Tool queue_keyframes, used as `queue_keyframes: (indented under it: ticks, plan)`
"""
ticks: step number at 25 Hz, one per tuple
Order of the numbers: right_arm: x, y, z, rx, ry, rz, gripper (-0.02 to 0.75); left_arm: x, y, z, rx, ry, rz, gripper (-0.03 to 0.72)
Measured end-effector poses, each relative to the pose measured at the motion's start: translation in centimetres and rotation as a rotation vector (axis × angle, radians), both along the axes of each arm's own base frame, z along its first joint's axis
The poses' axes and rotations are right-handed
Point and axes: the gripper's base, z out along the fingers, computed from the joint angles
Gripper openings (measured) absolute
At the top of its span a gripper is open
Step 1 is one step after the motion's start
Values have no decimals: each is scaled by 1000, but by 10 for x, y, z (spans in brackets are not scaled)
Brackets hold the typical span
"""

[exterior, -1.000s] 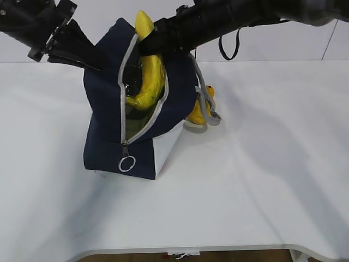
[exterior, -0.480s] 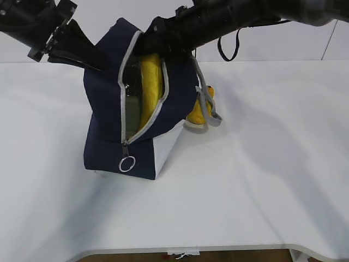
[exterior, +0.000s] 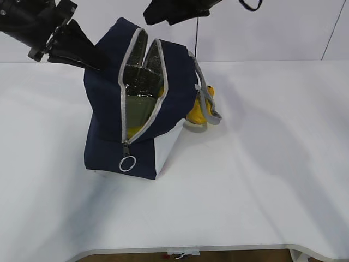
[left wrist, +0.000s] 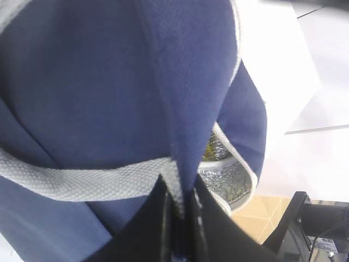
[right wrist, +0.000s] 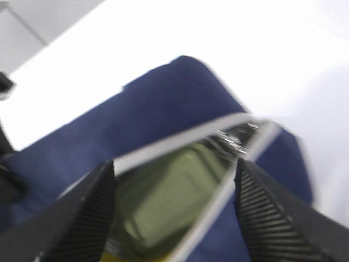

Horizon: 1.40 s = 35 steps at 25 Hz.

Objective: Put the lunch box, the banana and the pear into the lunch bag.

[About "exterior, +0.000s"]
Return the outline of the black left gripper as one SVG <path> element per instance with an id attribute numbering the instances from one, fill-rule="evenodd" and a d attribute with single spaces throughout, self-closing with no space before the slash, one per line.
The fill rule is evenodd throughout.
<path id="1" fill-rule="evenodd" d="M 29 58 L 41 61 L 51 48 L 54 37 L 54 54 L 47 59 L 50 63 L 94 70 L 104 70 L 110 64 L 107 55 L 86 37 L 74 19 L 68 23 L 76 11 L 76 3 L 29 1 L 28 4 L 34 11 L 34 21 L 28 31 Z"/>

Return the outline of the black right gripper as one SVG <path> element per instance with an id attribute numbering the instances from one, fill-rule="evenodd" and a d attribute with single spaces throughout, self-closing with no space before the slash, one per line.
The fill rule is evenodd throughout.
<path id="1" fill-rule="evenodd" d="M 170 26 L 210 15 L 210 8 L 220 1 L 159 0 L 151 1 L 143 12 L 147 25 L 167 21 Z"/>

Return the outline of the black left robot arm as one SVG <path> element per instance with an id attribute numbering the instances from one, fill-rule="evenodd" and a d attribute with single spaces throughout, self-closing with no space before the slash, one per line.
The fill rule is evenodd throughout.
<path id="1" fill-rule="evenodd" d="M 40 62 L 104 70 L 110 59 L 85 35 L 73 15 L 73 1 L 1 1 L 1 32 L 30 48 Z"/>

